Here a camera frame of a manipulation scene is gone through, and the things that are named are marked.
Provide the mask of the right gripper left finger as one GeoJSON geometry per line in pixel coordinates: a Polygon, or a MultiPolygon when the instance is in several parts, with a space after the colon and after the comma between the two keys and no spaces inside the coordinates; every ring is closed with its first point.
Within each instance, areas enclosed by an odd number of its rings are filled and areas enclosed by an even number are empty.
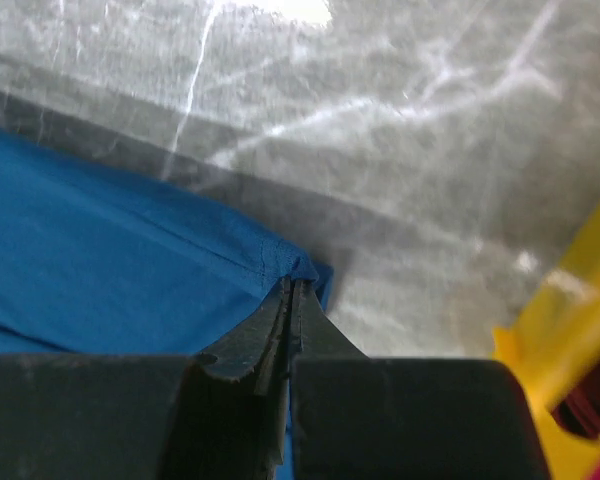
{"type": "Polygon", "coordinates": [[[292,282],[196,353],[182,379],[162,479],[272,479],[283,462],[292,282]]]}

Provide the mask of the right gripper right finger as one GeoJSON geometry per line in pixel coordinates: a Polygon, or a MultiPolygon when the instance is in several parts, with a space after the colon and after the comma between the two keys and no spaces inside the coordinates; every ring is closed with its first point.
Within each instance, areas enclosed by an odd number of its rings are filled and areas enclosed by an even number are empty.
{"type": "Polygon", "coordinates": [[[294,282],[290,312],[290,362],[296,358],[367,359],[327,317],[305,280],[294,282]]]}

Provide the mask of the blue t-shirt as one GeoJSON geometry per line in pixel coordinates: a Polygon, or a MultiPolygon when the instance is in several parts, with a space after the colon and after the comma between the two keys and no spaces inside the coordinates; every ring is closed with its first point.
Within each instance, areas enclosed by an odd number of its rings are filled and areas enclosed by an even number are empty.
{"type": "Polygon", "coordinates": [[[0,479],[162,479],[191,358],[333,272],[233,209],[0,130],[0,479]]]}

